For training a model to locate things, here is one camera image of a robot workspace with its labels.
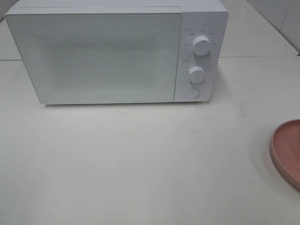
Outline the round white door-release button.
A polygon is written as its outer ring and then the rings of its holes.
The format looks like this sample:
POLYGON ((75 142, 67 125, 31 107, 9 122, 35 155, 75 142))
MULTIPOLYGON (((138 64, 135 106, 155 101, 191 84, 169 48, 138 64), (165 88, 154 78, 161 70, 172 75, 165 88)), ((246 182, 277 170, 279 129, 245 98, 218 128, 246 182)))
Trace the round white door-release button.
POLYGON ((197 88, 190 88, 185 93, 189 99, 197 99, 200 96, 200 91, 197 88))

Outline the white microwave oven body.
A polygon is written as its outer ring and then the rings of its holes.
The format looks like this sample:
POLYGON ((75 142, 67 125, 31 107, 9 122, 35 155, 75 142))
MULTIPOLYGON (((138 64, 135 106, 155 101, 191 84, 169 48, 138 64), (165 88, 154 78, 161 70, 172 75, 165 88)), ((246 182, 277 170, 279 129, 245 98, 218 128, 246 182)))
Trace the white microwave oven body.
POLYGON ((181 15, 181 25, 175 92, 171 102, 208 101, 229 17, 228 11, 218 0, 21 0, 8 10, 5 19, 7 21, 8 15, 175 13, 181 15), (212 40, 210 52, 204 56, 195 55, 192 48, 193 39, 199 35, 207 35, 212 40), (200 83, 192 83, 188 78, 188 71, 193 66, 200 66, 205 71, 205 79, 200 83), (190 88, 200 91, 197 99, 186 97, 185 93, 190 88))

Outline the lower white timer knob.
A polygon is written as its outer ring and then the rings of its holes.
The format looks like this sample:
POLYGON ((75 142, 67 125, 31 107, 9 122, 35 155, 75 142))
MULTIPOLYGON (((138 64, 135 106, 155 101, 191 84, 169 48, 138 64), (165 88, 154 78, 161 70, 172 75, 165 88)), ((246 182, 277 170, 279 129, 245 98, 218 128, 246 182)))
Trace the lower white timer knob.
POLYGON ((192 83, 201 83, 205 79, 205 71, 200 66, 193 66, 188 71, 188 78, 192 83))

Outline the pink round plate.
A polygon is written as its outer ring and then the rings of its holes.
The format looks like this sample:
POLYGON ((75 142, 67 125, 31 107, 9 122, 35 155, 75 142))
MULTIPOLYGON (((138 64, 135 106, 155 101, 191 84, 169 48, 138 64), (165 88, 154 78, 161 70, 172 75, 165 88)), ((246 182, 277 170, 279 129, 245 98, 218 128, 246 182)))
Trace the pink round plate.
POLYGON ((300 120, 290 120, 278 126, 270 142, 272 162, 296 190, 300 189, 300 120))

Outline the upper white power knob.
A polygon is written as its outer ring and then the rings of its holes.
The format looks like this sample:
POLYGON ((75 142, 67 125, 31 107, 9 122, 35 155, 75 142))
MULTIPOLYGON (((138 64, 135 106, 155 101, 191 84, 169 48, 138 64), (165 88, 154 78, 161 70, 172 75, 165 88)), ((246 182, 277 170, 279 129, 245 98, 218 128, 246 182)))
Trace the upper white power knob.
POLYGON ((193 52, 197 56, 204 56, 210 52, 212 40, 207 35, 199 35, 192 41, 193 52))

